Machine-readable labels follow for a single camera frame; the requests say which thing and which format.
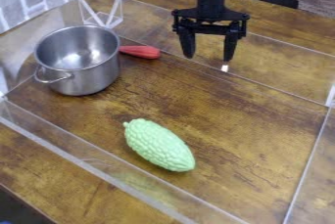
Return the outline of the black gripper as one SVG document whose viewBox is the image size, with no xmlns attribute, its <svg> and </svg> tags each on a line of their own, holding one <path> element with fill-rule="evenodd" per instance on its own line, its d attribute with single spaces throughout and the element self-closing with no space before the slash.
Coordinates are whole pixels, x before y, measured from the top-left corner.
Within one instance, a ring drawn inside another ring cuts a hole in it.
<svg viewBox="0 0 335 224">
<path fill-rule="evenodd" d="M 175 10 L 173 31 L 180 36 L 184 55 L 188 59 L 196 53 L 196 33 L 227 35 L 224 41 L 224 61 L 234 59 L 239 38 L 247 36 L 248 14 L 235 12 L 228 8 L 218 17 L 207 18 L 200 15 L 198 8 Z"/>
</svg>

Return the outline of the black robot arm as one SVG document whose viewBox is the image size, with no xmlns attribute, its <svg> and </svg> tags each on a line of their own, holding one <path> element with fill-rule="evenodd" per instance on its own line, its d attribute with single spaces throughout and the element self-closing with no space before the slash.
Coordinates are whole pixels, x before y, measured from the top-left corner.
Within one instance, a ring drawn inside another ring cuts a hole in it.
<svg viewBox="0 0 335 224">
<path fill-rule="evenodd" d="M 247 36 L 250 14 L 232 11 L 226 0 L 198 0 L 196 7 L 175 10 L 173 31 L 180 36 L 184 55 L 192 58 L 196 53 L 196 35 L 224 35 L 224 63 L 235 56 L 239 40 Z"/>
</svg>

